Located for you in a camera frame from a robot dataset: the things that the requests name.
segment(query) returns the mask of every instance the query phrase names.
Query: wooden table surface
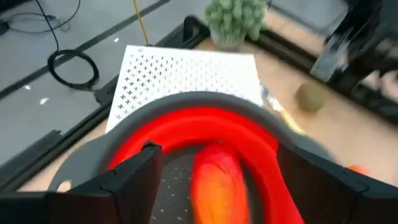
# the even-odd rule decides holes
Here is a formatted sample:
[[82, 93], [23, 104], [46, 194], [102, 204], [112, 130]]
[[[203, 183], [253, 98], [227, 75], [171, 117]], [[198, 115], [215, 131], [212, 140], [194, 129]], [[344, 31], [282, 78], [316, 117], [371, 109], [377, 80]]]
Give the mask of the wooden table surface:
[[[266, 21], [270, 29], [303, 48], [315, 54], [322, 51], [323, 37], [311, 34], [275, 13], [268, 13]], [[197, 49], [216, 48], [210, 40], [205, 40]], [[308, 114], [298, 108], [294, 95], [303, 82], [314, 82], [313, 80], [255, 46], [246, 44], [242, 51], [255, 55], [257, 71], [263, 84], [278, 98], [300, 127], [337, 158], [337, 163], [343, 166], [361, 165], [370, 171], [371, 177], [398, 186], [396, 127], [324, 87], [327, 98], [325, 106], [316, 114]], [[84, 142], [103, 135], [105, 127], [106, 121], [103, 121], [20, 190], [46, 190], [62, 162], [73, 150]]]

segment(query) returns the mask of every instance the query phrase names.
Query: potted plant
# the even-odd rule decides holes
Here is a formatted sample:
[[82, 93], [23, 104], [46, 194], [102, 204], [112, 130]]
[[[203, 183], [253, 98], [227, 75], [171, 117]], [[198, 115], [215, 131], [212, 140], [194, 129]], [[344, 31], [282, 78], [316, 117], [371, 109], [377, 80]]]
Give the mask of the potted plant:
[[205, 18], [213, 42], [223, 49], [236, 49], [248, 35], [257, 40], [263, 26], [264, 0], [212, 0]]

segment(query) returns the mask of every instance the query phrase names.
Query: orange object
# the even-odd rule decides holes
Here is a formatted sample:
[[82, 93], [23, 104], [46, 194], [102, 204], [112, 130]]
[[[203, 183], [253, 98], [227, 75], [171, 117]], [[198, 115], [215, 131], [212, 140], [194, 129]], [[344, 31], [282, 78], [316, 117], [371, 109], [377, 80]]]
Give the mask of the orange object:
[[248, 224], [244, 177], [236, 156], [223, 144], [195, 155], [191, 199], [196, 224]]
[[352, 166], [349, 166], [347, 168], [349, 168], [350, 170], [353, 170], [353, 171], [355, 171], [357, 173], [363, 174], [363, 175], [369, 175], [370, 174], [369, 170], [361, 167], [360, 165], [352, 165]]

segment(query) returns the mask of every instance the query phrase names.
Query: gray floor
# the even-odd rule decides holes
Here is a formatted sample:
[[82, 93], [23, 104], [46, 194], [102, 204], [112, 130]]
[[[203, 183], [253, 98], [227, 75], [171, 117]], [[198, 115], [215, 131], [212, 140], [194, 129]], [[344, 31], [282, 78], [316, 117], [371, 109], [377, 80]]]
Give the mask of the gray floor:
[[[143, 9], [156, 0], [139, 1], [140, 8]], [[170, 33], [187, 15], [194, 14], [202, 18], [203, 10], [210, 1], [171, 0], [146, 15], [144, 24], [150, 43], [154, 44]], [[41, 2], [48, 14], [64, 18], [71, 15], [76, 7], [72, 1]], [[344, 5], [340, 0], [273, 0], [273, 4], [286, 8], [292, 15], [301, 16], [305, 23], [312, 22], [314, 27], [324, 27], [344, 12]], [[35, 2], [28, 2], [0, 17], [24, 11], [38, 12]], [[79, 13], [71, 21], [71, 29], [68, 32], [56, 31], [60, 48], [74, 49], [128, 18], [132, 12], [130, 0], [82, 0]], [[144, 44], [138, 22], [133, 22], [85, 51], [99, 68], [101, 78], [98, 88], [118, 74], [127, 44]], [[55, 43], [50, 33], [30, 35], [8, 32], [1, 36], [0, 89], [43, 67], [54, 50]], [[92, 74], [89, 65], [75, 58], [59, 66], [57, 72], [75, 82], [86, 80]], [[98, 107], [92, 93], [68, 89], [49, 74], [30, 83], [26, 88], [17, 90], [0, 101], [0, 164], [53, 129], [68, 131]]]

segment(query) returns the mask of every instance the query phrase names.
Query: white pegboard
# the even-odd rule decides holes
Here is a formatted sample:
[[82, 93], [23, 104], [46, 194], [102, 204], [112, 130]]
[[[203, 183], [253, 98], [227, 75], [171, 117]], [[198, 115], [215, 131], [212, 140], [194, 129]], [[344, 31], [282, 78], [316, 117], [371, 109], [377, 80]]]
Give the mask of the white pegboard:
[[187, 91], [227, 93], [262, 106], [254, 56], [127, 46], [106, 132], [141, 106]]

